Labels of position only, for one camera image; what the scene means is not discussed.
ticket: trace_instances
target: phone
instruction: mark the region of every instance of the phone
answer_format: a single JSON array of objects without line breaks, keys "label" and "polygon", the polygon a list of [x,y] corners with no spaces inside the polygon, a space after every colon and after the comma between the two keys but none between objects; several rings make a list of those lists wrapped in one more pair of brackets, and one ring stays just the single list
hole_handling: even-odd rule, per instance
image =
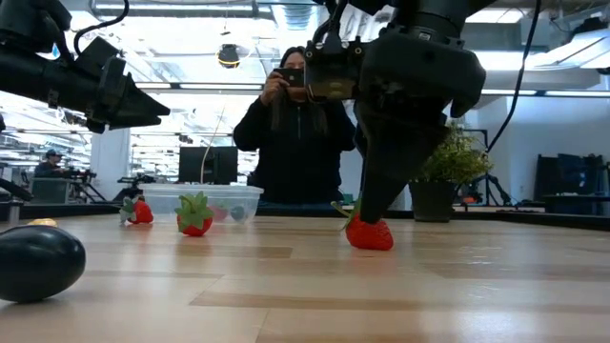
[{"label": "phone", "polygon": [[303,69],[276,68],[274,71],[281,74],[284,80],[290,84],[290,87],[305,87],[305,73]]}]

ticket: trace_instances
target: red strawberry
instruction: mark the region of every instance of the red strawberry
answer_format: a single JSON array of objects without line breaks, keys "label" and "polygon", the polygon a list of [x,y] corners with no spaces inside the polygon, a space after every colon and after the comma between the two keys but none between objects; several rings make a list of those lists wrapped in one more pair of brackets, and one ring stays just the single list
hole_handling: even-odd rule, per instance
[{"label": "red strawberry", "polygon": [[208,197],[199,192],[197,196],[180,195],[182,207],[175,209],[180,232],[189,236],[202,236],[214,221],[214,212],[208,208]]},{"label": "red strawberry", "polygon": [[[179,227],[180,222],[182,221],[182,218],[180,217],[180,215],[178,215],[177,219],[178,219],[178,227]],[[189,225],[188,227],[186,227],[186,229],[184,229],[182,231],[182,233],[186,234],[188,236],[200,237],[210,229],[210,226],[212,225],[213,220],[214,220],[213,218],[205,219],[203,221],[202,229],[196,228],[195,225]]]},{"label": "red strawberry", "polygon": [[227,218],[227,215],[229,215],[227,209],[222,206],[210,206],[209,209],[213,211],[213,218],[216,221],[223,221]]},{"label": "red strawberry", "polygon": [[119,213],[121,214],[121,222],[127,220],[132,224],[150,224],[153,221],[151,208],[140,198],[136,198],[135,202],[126,198]]},{"label": "red strawberry", "polygon": [[366,250],[389,251],[394,246],[394,238],[390,228],[385,221],[379,220],[375,224],[369,224],[360,220],[360,200],[351,213],[345,212],[337,203],[333,206],[341,213],[348,216],[348,221],[343,227],[347,240],[352,247]]}]

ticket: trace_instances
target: plastic container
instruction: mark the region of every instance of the plastic container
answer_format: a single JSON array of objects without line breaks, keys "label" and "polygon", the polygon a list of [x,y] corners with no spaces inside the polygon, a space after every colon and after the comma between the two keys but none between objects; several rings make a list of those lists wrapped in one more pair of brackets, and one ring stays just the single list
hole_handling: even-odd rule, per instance
[{"label": "plastic container", "polygon": [[214,223],[252,220],[256,214],[258,198],[263,190],[252,186],[140,184],[152,214],[175,214],[180,207],[180,195],[208,196],[208,207],[214,211]]}]

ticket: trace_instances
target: man in cap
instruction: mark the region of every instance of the man in cap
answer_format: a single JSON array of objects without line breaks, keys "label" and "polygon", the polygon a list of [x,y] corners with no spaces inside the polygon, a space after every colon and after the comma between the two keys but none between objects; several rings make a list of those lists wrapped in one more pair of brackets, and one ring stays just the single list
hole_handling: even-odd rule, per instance
[{"label": "man in cap", "polygon": [[45,154],[46,161],[40,164],[34,170],[34,177],[62,177],[66,171],[58,166],[63,155],[51,149]]}]

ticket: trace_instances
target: monitor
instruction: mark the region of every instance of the monitor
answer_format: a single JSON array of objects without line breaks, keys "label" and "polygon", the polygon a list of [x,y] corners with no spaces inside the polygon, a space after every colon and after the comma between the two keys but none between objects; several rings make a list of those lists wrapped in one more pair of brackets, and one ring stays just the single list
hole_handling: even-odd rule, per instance
[{"label": "monitor", "polygon": [[[180,148],[178,182],[200,182],[201,162],[207,147]],[[237,181],[237,147],[211,147],[206,157],[203,183],[230,185]]]}]

